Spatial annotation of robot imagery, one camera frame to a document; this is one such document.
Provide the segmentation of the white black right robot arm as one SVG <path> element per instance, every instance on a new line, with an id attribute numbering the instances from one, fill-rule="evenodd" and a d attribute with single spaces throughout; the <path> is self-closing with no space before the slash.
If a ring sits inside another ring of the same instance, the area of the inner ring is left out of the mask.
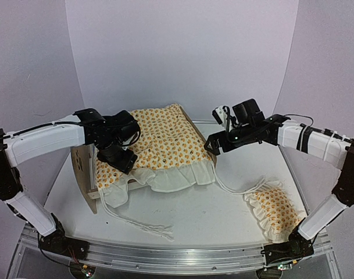
<path id="1" fill-rule="evenodd" d="M 230 114 L 228 107 L 213 111 L 224 130 L 208 137 L 205 148 L 215 155 L 239 147 L 268 143 L 279 146 L 289 156 L 296 151 L 310 167 L 299 166 L 292 171 L 303 196 L 309 198 L 312 186 L 330 189 L 319 204 L 312 207 L 290 235 L 278 244 L 266 245 L 262 253 L 267 265 L 289 263 L 314 253 L 317 235 L 344 210 L 354 205 L 354 137 L 339 135 L 327 128 L 315 128 L 299 123 L 293 115 L 273 115 L 264 118 L 262 112 Z"/>

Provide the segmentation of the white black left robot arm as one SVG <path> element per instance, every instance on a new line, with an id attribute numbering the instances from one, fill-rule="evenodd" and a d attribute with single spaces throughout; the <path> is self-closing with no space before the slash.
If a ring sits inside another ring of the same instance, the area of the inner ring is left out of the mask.
<path id="1" fill-rule="evenodd" d="M 36 230 L 38 249 L 85 259 L 89 243 L 66 234 L 61 221 L 29 193 L 20 167 L 61 150 L 93 145 L 100 162 L 128 174 L 137 159 L 129 147 L 140 136 L 140 126 L 130 112 L 103 116 L 94 108 L 24 130 L 6 132 L 0 128 L 0 201 Z"/>

